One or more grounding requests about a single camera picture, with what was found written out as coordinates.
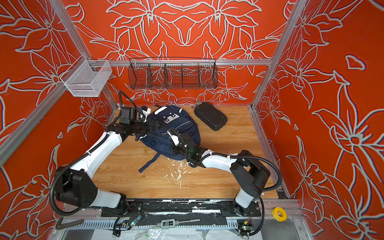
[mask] wooden table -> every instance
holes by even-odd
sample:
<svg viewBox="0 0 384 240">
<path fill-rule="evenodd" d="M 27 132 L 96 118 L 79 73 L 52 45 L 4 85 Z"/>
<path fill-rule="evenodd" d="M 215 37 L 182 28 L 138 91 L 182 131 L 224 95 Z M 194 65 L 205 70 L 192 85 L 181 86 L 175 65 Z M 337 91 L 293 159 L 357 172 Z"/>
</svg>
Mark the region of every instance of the wooden table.
<svg viewBox="0 0 384 240">
<path fill-rule="evenodd" d="M 194 114 L 191 106 L 180 106 L 199 126 L 201 146 L 215 152 L 239 153 L 242 149 L 263 157 L 260 144 L 246 106 L 217 107 L 227 117 L 227 124 L 213 131 Z M 134 137 L 128 137 L 100 165 L 92 178 L 104 190 L 122 192 L 128 198 L 234 198 L 240 189 L 234 176 L 212 168 L 191 168 L 186 161 L 161 156 L 143 173 L 139 169 L 156 152 Z M 269 178 L 266 187 L 272 186 Z M 275 190 L 264 198 L 278 198 Z"/>
</svg>

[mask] yellow tape roll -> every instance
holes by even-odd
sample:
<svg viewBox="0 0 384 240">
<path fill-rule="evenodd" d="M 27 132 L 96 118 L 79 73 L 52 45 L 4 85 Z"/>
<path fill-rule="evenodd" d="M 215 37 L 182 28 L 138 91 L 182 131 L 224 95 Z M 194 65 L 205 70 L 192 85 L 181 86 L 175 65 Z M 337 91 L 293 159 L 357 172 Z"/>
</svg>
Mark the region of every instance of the yellow tape roll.
<svg viewBox="0 0 384 240">
<path fill-rule="evenodd" d="M 281 207 L 275 207 L 273 210 L 272 210 L 272 214 L 273 214 L 273 217 L 279 221 L 279 222 L 282 222 L 282 221 L 285 221 L 287 220 L 287 213 L 284 211 L 284 209 L 282 209 Z"/>
</svg>

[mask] black case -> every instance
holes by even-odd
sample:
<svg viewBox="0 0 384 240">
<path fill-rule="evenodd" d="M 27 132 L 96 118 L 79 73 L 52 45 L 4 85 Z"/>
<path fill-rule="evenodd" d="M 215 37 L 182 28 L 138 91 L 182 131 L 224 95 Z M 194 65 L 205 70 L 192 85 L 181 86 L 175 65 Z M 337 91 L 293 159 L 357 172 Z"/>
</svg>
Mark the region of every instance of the black case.
<svg viewBox="0 0 384 240">
<path fill-rule="evenodd" d="M 203 102 L 195 108 L 195 115 L 215 131 L 222 128 L 228 120 L 227 116 L 206 102 Z"/>
</svg>

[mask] navy blue backpack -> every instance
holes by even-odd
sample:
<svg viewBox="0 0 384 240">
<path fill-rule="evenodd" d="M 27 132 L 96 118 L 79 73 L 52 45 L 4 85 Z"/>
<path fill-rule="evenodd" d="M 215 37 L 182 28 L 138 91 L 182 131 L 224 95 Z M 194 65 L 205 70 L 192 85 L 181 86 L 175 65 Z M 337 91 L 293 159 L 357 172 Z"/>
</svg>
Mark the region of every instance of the navy blue backpack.
<svg viewBox="0 0 384 240">
<path fill-rule="evenodd" d="M 189 116 L 189 114 L 182 108 L 176 106 L 164 106 L 160 107 L 155 112 L 149 114 L 147 119 L 163 121 L 166 124 L 158 130 L 148 133 L 145 136 L 140 137 L 140 140 L 147 146 L 157 152 L 153 159 L 147 162 L 139 172 L 143 172 L 151 163 L 156 161 L 160 156 L 166 156 L 170 159 L 183 160 L 185 159 L 184 154 L 176 155 L 172 147 L 174 146 L 167 131 L 170 128 L 175 129 L 179 134 L 188 133 L 197 145 L 200 145 L 200 133 L 195 121 Z"/>
</svg>

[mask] white mesh basket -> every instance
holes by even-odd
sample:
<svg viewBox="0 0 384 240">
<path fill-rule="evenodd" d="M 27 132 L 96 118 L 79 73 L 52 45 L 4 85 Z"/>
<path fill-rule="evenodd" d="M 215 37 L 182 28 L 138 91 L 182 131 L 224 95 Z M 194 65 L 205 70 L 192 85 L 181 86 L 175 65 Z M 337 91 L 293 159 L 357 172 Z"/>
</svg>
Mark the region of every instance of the white mesh basket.
<svg viewBox="0 0 384 240">
<path fill-rule="evenodd" d="M 112 73 L 111 66 L 105 61 L 99 71 L 89 66 L 88 61 L 79 61 L 73 74 L 63 81 L 74 97 L 97 97 Z"/>
</svg>

